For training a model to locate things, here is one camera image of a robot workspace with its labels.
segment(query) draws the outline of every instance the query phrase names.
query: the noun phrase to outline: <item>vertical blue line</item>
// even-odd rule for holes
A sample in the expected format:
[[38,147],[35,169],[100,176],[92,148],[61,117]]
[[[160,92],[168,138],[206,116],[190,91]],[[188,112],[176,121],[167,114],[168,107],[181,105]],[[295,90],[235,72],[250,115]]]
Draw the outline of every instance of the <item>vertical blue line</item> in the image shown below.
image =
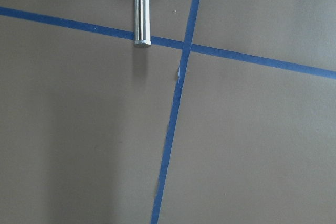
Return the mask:
[[173,104],[172,104],[171,114],[169,118],[168,131],[166,135],[166,142],[164,145],[163,156],[162,156],[162,161],[161,161],[161,168],[160,168],[160,174],[159,174],[159,185],[157,187],[158,191],[156,193],[156,197],[154,199],[154,204],[153,204],[151,224],[158,224],[158,221],[159,221],[159,214],[160,214],[160,209],[161,209],[161,204],[162,204],[163,191],[164,191],[164,186],[165,186],[167,172],[168,172],[168,165],[169,165],[170,154],[171,154],[173,140],[174,140],[174,133],[175,133],[176,123],[177,123],[178,110],[180,108],[182,89],[183,89],[183,84],[185,80],[189,55],[191,51],[199,5],[200,5],[200,0],[192,0],[191,6],[190,6],[187,28],[186,28],[185,37],[184,37],[184,44],[182,48],[180,66],[178,69],[179,79],[177,80],[177,83],[175,86]]

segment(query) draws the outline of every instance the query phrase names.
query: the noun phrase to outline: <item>blue tape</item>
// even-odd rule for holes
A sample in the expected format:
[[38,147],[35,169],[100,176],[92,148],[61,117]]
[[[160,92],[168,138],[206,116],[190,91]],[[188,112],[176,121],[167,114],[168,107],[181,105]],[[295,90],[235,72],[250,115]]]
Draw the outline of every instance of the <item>blue tape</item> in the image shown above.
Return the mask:
[[[112,37],[118,37],[122,39],[134,39],[134,33],[131,31],[119,30],[115,28],[99,26],[84,22],[78,22],[74,20],[64,19],[64,18],[57,18],[48,15],[36,14],[25,12],[22,10],[15,10],[6,7],[0,7],[0,15],[12,17],[12,18],[20,18],[30,21],[35,21],[43,24],[49,24],[54,26],[61,26],[76,30],[88,31],[90,33],[108,35]],[[182,49],[183,42],[171,39],[165,39],[160,37],[152,36],[152,43],[155,45],[171,47],[176,49]]]
[[273,68],[280,68],[300,73],[311,74],[314,76],[321,76],[331,79],[336,79],[336,71],[309,67],[305,65],[295,64],[291,62],[281,61],[281,60],[274,60],[269,58],[264,58],[260,56],[252,56],[247,54],[241,54],[239,52],[228,51],[224,49],[217,49],[213,47],[205,47],[201,45],[192,44],[191,47],[192,52],[199,52],[201,54],[212,55],[212,56],[219,56],[222,58],[232,59],[232,60],[239,60],[250,62],[254,64],[259,64],[263,66],[269,66]]
[[176,86],[175,86],[173,104],[172,104],[171,114],[170,114],[169,123],[168,123],[168,131],[166,135],[166,142],[164,145],[163,156],[162,156],[162,161],[161,161],[161,168],[160,168],[160,173],[159,173],[159,185],[157,187],[158,191],[156,193],[156,197],[154,199],[154,204],[153,204],[151,224],[158,224],[158,221],[159,221],[163,191],[164,191],[164,186],[165,186],[167,172],[168,172],[170,154],[172,151],[178,111],[179,111],[180,103],[181,103],[183,84],[185,80],[188,59],[189,59],[189,55],[191,51],[199,5],[200,5],[200,0],[192,0],[187,28],[185,32],[184,44],[182,48],[182,56],[181,56],[179,70],[178,70],[179,79],[177,80]]

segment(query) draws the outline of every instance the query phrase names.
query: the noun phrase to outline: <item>metal rod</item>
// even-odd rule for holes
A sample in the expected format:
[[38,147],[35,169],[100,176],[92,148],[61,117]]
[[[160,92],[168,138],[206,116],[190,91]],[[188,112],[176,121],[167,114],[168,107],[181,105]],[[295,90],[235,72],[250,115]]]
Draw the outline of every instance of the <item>metal rod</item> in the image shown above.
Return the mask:
[[137,47],[149,47],[151,45],[149,0],[134,0],[134,3],[134,44]]

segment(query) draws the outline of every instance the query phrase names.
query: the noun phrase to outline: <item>shiny metal bar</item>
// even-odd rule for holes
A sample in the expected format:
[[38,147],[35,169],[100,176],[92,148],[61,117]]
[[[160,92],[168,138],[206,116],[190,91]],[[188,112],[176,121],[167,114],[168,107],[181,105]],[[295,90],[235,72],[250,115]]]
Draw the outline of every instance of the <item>shiny metal bar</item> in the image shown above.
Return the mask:
[[136,47],[149,47],[151,45],[149,0],[134,0],[134,3],[134,44]]

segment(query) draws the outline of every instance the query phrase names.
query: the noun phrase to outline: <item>gray floor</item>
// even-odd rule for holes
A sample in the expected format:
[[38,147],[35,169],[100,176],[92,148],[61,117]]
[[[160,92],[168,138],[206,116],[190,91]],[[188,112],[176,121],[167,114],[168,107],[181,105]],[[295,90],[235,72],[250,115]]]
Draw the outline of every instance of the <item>gray floor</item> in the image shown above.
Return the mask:
[[[191,0],[151,0],[183,41]],[[133,31],[133,0],[0,0]],[[201,0],[193,43],[336,70],[335,0]],[[0,223],[150,223],[181,50],[0,16]],[[336,85],[191,53],[160,224],[336,223]]]

